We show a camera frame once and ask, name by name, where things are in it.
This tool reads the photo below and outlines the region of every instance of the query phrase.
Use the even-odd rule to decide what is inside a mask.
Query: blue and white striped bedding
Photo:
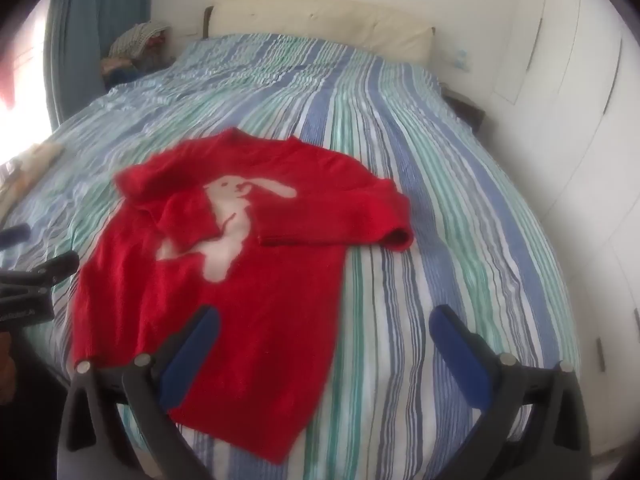
[[[116,171],[228,126],[295,135],[394,179],[411,201],[416,239],[400,254],[348,253],[334,365],[284,464],[181,428],[216,478],[433,477],[474,421],[428,335],[429,313],[441,303],[495,351],[527,365],[578,365],[564,283],[542,229],[444,104],[437,81],[417,66],[321,40],[201,41],[170,69],[93,102],[54,134],[65,154],[10,217],[33,227],[33,241],[7,251],[3,265],[26,268],[70,248],[86,261],[118,205]],[[28,330],[62,373],[75,287],[69,280],[55,290],[54,322]]]

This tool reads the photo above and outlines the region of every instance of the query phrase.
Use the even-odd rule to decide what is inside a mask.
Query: wardrobe door
[[[622,27],[606,111],[580,165],[543,219],[568,278],[593,258],[640,196],[640,46]]]
[[[602,118],[620,53],[620,19],[609,0],[580,0],[571,56],[558,94],[527,137],[519,184],[544,217],[574,174]]]
[[[516,104],[542,26],[545,0],[519,0],[494,92]]]
[[[640,427],[636,304],[613,244],[605,243],[568,288],[580,342],[580,386],[591,452],[622,446]]]
[[[535,184],[534,176],[522,171],[522,161],[529,156],[530,140],[536,137],[558,95],[574,45],[579,10],[580,0],[544,1],[542,20],[530,18],[529,27],[539,30],[533,51],[522,54],[527,71],[515,104],[494,92],[487,107],[482,140],[521,190],[523,182]]]

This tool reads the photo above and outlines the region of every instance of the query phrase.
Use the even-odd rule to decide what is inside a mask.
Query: black clamp
[[[166,412],[180,405],[218,337],[218,311],[202,306],[155,354],[123,367],[76,367],[62,418],[58,480],[148,480],[116,404],[128,404],[165,480],[210,480]]]
[[[429,320],[431,338],[465,399],[482,415],[436,480],[588,480],[586,412],[574,368],[522,366],[496,355],[447,305]],[[522,406],[532,405],[523,435],[509,440]]]
[[[0,231],[0,251],[28,240],[30,233],[27,224]],[[74,274],[79,263],[68,251],[31,270],[0,269],[0,332],[52,320],[51,287]]]

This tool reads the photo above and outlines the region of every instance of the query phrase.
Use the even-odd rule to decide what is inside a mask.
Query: white bunny design
[[[251,221],[245,211],[250,203],[242,197],[247,195],[253,186],[267,189],[283,198],[293,198],[297,195],[296,190],[292,187],[268,178],[243,178],[225,175],[204,187],[222,236],[214,240],[199,242],[187,253],[177,253],[166,238],[156,253],[156,260],[178,258],[183,254],[202,253],[204,254],[204,268],[202,269],[204,279],[213,283],[222,282],[226,278],[231,263],[241,253],[242,242],[251,231]]]

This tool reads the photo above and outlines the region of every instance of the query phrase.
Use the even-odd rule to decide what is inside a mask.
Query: metal screw
[[[560,367],[560,369],[567,374],[570,374],[571,372],[574,371],[574,367],[572,366],[572,364],[568,361],[560,361],[558,363],[558,366]]]
[[[500,354],[500,362],[505,366],[513,366],[518,362],[516,357],[512,354]]]
[[[139,367],[147,366],[151,362],[151,356],[149,354],[140,354],[133,359],[133,364]]]
[[[76,372],[79,374],[85,374],[91,369],[91,363],[89,361],[80,361],[76,367]]]

